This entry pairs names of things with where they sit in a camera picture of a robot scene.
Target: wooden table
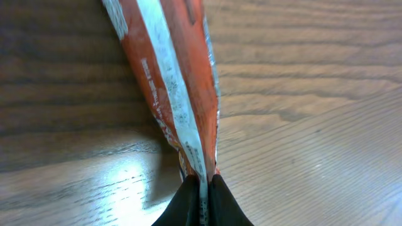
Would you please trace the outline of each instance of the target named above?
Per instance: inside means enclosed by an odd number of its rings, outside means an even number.
[[[402,222],[402,4],[205,0],[256,225]],[[149,225],[180,186],[97,0],[0,2],[0,225]]]

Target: candy wrapper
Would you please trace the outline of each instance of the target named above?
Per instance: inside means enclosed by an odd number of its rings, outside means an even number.
[[[152,114],[178,151],[182,178],[199,178],[205,225],[220,93],[202,0],[102,2]]]

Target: wood grain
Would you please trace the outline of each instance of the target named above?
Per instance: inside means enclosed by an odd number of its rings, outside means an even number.
[[[401,222],[402,4],[204,2],[252,222]],[[0,1],[0,225],[149,225],[179,184],[100,1]]]

